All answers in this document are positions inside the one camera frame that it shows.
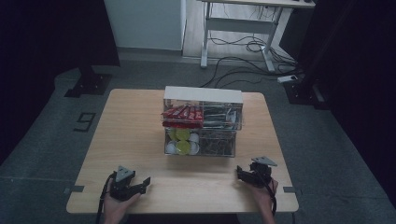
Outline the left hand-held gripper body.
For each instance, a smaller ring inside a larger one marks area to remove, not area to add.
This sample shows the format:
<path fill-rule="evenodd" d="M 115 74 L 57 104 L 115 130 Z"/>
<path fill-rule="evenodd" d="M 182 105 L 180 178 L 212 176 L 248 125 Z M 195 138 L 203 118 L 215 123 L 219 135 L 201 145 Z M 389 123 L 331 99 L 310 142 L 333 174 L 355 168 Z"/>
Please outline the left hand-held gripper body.
<path fill-rule="evenodd" d="M 136 194 L 136 190 L 130 185 L 135 177 L 135 171 L 119 166 L 115 172 L 115 177 L 110 184 L 110 196 L 118 201 L 125 202 Z"/>

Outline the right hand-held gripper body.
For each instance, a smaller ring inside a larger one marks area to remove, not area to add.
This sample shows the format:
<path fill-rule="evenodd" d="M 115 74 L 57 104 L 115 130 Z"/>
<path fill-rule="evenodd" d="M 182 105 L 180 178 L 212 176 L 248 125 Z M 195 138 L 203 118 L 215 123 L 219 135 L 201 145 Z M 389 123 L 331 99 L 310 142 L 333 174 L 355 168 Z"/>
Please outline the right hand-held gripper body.
<path fill-rule="evenodd" d="M 272 180 L 273 167 L 276 167 L 276 163 L 265 156 L 253 158 L 244 181 L 258 188 L 268 186 Z"/>

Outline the clear acrylic organizer white top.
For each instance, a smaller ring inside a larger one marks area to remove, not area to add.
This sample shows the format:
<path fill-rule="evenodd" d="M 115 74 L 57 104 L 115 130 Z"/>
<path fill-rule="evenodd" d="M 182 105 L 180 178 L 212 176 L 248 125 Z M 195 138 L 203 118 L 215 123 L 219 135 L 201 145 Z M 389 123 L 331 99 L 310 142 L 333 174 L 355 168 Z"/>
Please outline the clear acrylic organizer white top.
<path fill-rule="evenodd" d="M 233 157 L 243 105 L 241 91 L 167 86 L 161 113 L 164 153 Z"/>

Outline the person's right hand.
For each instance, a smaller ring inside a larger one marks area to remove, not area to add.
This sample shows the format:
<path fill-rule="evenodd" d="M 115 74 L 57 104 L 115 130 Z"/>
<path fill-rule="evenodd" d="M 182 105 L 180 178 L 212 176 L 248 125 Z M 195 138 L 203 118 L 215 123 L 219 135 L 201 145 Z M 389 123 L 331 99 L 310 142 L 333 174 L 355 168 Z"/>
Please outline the person's right hand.
<path fill-rule="evenodd" d="M 259 189 L 250 184 L 247 184 L 247 188 L 251 191 L 261 214 L 265 217 L 271 217 L 273 215 L 273 201 L 270 192 L 266 188 Z"/>

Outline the person's left hand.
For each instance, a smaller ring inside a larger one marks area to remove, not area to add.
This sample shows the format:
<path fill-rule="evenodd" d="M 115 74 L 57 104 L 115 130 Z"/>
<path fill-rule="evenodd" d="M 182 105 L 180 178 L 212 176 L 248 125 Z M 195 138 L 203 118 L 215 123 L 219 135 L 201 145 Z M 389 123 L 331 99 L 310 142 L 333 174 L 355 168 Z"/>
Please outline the person's left hand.
<path fill-rule="evenodd" d="M 110 196 L 110 193 L 107 192 L 104 198 L 104 219 L 122 219 L 126 214 L 126 211 L 130 206 L 136 203 L 141 197 L 140 193 L 137 193 L 135 196 L 132 196 L 129 200 L 120 202 Z"/>

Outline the pile of dark sticks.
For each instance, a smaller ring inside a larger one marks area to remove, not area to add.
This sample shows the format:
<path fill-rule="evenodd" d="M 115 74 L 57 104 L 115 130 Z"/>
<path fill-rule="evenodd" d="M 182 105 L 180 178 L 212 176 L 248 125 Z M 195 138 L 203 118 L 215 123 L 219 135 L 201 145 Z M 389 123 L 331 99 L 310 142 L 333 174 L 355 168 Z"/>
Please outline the pile of dark sticks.
<path fill-rule="evenodd" d="M 199 153 L 205 156 L 234 157 L 236 132 L 202 131 L 199 140 Z"/>

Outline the stack of dark packets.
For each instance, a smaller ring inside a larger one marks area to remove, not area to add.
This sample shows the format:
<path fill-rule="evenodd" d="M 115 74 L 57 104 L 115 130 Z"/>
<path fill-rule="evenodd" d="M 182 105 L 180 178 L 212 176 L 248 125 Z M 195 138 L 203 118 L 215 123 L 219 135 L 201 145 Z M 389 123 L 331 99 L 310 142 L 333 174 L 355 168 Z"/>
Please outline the stack of dark packets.
<path fill-rule="evenodd" d="M 208 107 L 204 109 L 204 128 L 240 130 L 240 112 L 231 107 Z"/>

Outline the stack of red packets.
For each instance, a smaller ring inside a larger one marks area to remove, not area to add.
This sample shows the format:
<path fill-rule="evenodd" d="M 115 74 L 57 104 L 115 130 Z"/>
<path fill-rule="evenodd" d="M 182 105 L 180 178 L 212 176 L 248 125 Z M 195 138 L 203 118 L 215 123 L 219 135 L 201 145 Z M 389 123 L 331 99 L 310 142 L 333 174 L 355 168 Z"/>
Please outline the stack of red packets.
<path fill-rule="evenodd" d="M 204 113 L 199 106 L 180 105 L 162 112 L 163 127 L 199 129 L 204 126 Z"/>

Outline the black stand base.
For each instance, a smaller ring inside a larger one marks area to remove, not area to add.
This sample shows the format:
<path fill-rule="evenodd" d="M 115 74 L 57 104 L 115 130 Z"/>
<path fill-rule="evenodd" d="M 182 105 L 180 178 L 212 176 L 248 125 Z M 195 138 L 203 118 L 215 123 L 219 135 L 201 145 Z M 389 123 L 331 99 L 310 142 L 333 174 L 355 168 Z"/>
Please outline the black stand base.
<path fill-rule="evenodd" d="M 312 105 L 319 110 L 330 109 L 318 88 L 318 80 L 313 75 L 306 75 L 300 81 L 284 82 L 283 87 L 292 105 Z"/>
<path fill-rule="evenodd" d="M 65 93 L 65 97 L 79 98 L 82 94 L 103 95 L 112 78 L 110 74 L 96 74 L 90 65 L 78 68 L 80 78 L 76 85 Z"/>

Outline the dark curtain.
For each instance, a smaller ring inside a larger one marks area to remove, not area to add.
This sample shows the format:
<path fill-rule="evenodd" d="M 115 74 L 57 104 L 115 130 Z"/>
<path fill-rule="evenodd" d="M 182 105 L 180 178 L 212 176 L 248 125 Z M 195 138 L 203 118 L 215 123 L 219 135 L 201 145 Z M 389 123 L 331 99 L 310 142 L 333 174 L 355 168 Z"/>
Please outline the dark curtain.
<path fill-rule="evenodd" d="M 396 208 L 396 0 L 313 0 L 298 64 Z"/>
<path fill-rule="evenodd" d="M 63 72 L 120 64 L 105 0 L 0 0 L 0 164 Z"/>

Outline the white metal-framed desk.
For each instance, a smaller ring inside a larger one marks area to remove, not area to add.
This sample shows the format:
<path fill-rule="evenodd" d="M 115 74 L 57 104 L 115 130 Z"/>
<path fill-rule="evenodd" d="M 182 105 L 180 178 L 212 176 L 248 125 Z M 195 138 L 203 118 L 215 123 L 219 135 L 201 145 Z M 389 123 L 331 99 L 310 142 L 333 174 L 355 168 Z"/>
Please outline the white metal-framed desk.
<path fill-rule="evenodd" d="M 210 31 L 235 32 L 235 33 L 251 33 L 268 35 L 267 41 L 261 47 L 262 56 L 266 68 L 269 72 L 275 72 L 273 61 L 271 59 L 270 48 L 274 40 L 276 29 L 280 20 L 280 16 L 284 8 L 308 8 L 313 9 L 316 4 L 313 0 L 200 0 L 206 3 L 206 12 L 204 20 L 204 39 L 201 48 L 202 68 L 207 68 L 208 59 L 208 38 Z M 276 9 L 275 17 L 271 21 L 251 21 L 241 19 L 216 18 L 210 15 L 213 4 L 228 5 L 246 5 L 259 7 L 274 7 Z"/>

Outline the white cabinet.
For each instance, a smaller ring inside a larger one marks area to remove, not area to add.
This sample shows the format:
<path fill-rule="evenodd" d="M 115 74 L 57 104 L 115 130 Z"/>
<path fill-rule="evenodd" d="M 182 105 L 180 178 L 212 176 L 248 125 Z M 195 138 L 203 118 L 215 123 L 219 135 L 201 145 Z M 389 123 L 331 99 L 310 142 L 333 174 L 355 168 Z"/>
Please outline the white cabinet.
<path fill-rule="evenodd" d="M 182 51 L 186 0 L 104 0 L 116 46 Z"/>

